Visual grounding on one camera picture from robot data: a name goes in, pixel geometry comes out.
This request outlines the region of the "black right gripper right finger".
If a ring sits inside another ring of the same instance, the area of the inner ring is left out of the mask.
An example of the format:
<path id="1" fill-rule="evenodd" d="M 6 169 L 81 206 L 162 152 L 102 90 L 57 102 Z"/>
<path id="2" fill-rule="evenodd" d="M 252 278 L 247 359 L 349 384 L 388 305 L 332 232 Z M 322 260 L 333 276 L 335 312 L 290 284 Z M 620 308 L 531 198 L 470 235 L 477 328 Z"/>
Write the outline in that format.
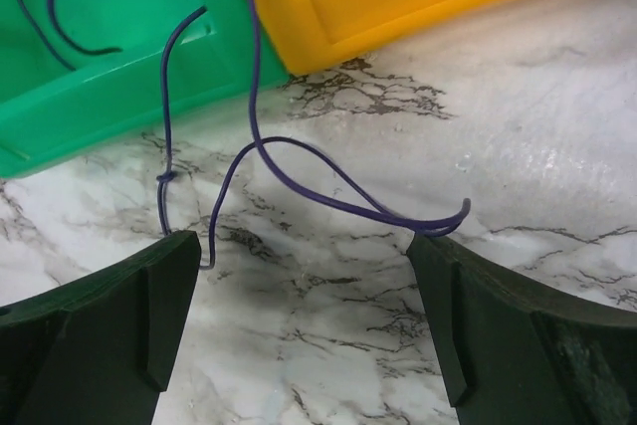
<path id="1" fill-rule="evenodd" d="M 500 266 L 449 238 L 407 256 L 462 424 L 633 424 L 636 315 Z"/>

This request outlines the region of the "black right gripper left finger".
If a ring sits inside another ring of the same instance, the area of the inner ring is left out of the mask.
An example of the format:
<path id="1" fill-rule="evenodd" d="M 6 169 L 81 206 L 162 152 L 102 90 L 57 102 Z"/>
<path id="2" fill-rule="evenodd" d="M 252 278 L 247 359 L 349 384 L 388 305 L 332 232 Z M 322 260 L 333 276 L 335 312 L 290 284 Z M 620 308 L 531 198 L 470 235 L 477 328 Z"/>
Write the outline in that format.
<path id="1" fill-rule="evenodd" d="M 168 388 L 200 264 L 173 233 L 1 309 L 4 424 L 149 424 Z"/>

